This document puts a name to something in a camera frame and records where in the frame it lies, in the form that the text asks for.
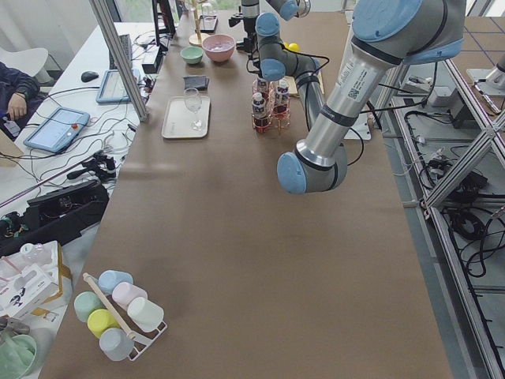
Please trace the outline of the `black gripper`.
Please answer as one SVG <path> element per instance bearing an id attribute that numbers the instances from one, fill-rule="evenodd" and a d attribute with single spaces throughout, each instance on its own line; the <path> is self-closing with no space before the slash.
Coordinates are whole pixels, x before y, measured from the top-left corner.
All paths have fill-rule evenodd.
<path id="1" fill-rule="evenodd" d="M 242 51 L 247 54 L 255 54 L 257 52 L 256 19 L 257 16 L 245 16 L 243 12 L 236 13 L 230 18 L 231 28 L 241 22 L 244 24 L 246 37 L 244 37 L 243 40 L 238 40 L 236 42 L 236 48 L 238 51 Z"/>

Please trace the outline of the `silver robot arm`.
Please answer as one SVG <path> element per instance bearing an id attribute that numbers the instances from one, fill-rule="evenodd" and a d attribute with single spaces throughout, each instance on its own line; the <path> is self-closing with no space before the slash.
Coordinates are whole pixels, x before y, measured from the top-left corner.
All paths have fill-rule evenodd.
<path id="1" fill-rule="evenodd" d="M 271 0 L 267 4 L 285 21 L 293 17 L 305 17 L 312 5 L 309 0 Z M 257 47 L 256 21 L 260 15 L 260 2 L 257 0 L 241 0 L 238 12 L 229 18 L 228 24 L 232 28 L 242 23 L 246 37 L 236 42 L 236 48 L 247 54 L 253 54 Z"/>

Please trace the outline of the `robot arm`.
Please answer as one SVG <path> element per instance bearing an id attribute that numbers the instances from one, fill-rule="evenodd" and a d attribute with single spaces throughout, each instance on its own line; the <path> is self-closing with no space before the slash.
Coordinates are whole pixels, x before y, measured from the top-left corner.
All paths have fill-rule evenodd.
<path id="1" fill-rule="evenodd" d="M 391 68 L 456 56 L 462 48 L 466 4 L 463 1 L 359 1 L 353 11 L 351 55 L 335 87 L 323 98 L 312 57 L 288 51 L 280 37 L 279 18 L 290 12 L 278 2 L 277 14 L 256 19 L 260 73 L 267 81 L 293 77 L 306 102 L 309 133 L 277 163 L 280 185 L 288 193 L 324 192 L 339 186 L 347 172 L 342 141 L 371 94 Z"/>

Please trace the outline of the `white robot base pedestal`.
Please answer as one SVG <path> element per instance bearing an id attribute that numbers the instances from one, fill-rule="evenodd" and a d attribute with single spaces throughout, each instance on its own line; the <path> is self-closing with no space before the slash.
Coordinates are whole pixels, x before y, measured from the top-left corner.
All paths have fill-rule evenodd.
<path id="1" fill-rule="evenodd" d="M 346 140 L 360 140 L 370 141 L 372 139 L 372 132 L 368 124 L 368 114 L 360 114 L 357 121 L 350 128 L 345 136 Z"/>

